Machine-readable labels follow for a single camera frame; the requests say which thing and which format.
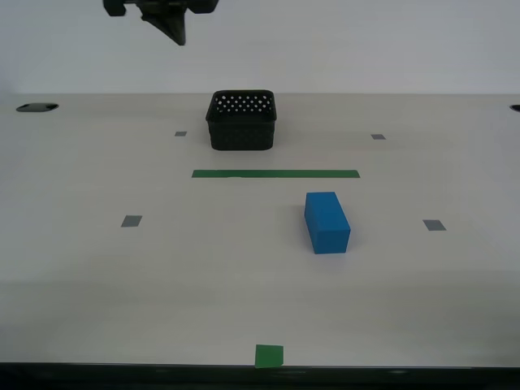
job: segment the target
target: blue block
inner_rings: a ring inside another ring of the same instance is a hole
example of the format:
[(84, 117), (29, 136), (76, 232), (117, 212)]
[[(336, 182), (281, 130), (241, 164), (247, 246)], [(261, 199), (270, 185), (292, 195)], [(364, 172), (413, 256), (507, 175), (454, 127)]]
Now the blue block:
[(344, 254), (350, 225), (336, 193), (307, 193), (305, 221), (316, 254)]

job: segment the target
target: table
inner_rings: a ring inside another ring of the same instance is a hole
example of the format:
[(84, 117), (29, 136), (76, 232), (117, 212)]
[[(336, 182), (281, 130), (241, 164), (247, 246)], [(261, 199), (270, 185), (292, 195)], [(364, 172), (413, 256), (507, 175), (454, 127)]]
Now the table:
[[(520, 362), (519, 96), (277, 93), (264, 152), (210, 148), (210, 96), (2, 103), (2, 362), (253, 364), (256, 344), (297, 366)], [(347, 254), (313, 253), (314, 191), (338, 195)]]

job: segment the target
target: black plastic basket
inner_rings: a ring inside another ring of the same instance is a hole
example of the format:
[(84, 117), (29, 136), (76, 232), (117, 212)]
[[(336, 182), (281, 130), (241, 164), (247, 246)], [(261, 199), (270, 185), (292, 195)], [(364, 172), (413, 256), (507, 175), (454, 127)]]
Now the black plastic basket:
[(270, 149), (275, 136), (275, 95), (264, 89), (215, 92), (206, 120), (213, 149)]

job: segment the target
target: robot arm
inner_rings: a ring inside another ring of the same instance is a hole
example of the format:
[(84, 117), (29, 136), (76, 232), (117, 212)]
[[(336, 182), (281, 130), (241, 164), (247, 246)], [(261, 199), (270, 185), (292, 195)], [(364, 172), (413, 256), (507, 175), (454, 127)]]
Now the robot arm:
[(218, 3), (219, 0), (103, 0), (110, 16), (124, 16), (127, 11), (125, 4), (136, 4), (145, 22), (161, 30), (179, 46), (186, 43), (186, 10), (194, 14), (210, 14)]

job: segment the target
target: green tape strip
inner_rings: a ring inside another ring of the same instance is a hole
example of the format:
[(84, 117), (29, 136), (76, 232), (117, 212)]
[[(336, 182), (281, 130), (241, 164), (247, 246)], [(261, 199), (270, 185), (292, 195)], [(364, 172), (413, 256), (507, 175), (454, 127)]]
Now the green tape strip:
[(197, 169), (192, 177), (246, 177), (246, 178), (319, 178), (319, 179), (345, 179), (358, 178), (359, 172), (355, 170), (248, 170), (248, 169)]
[(255, 368), (273, 368), (284, 364), (284, 347), (282, 345), (257, 345), (254, 354)]

